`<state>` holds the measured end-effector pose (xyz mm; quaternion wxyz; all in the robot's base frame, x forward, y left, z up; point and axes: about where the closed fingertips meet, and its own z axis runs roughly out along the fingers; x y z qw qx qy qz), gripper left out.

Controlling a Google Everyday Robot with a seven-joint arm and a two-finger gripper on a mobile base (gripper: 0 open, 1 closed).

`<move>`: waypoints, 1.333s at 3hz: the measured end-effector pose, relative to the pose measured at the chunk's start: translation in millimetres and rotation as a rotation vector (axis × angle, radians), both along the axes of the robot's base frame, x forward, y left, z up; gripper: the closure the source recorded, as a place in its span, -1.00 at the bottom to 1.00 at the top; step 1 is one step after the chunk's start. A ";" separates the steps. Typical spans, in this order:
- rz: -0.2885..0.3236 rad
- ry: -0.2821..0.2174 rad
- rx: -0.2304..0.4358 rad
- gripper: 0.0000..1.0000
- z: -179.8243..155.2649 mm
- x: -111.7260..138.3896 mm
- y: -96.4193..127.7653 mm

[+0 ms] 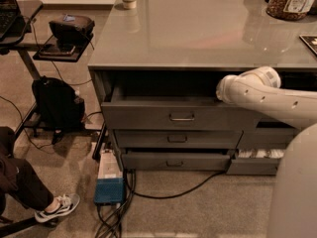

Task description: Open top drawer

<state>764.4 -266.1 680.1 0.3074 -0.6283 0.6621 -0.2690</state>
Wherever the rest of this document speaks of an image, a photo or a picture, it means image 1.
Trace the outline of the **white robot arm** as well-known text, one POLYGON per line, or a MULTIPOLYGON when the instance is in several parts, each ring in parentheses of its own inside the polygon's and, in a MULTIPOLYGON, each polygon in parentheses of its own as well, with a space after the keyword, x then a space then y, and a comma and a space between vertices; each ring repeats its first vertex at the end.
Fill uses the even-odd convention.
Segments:
POLYGON ((300 131, 278 167, 266 238, 317 238, 317 93, 280 86, 276 70, 262 66, 223 77, 216 95, 300 131))

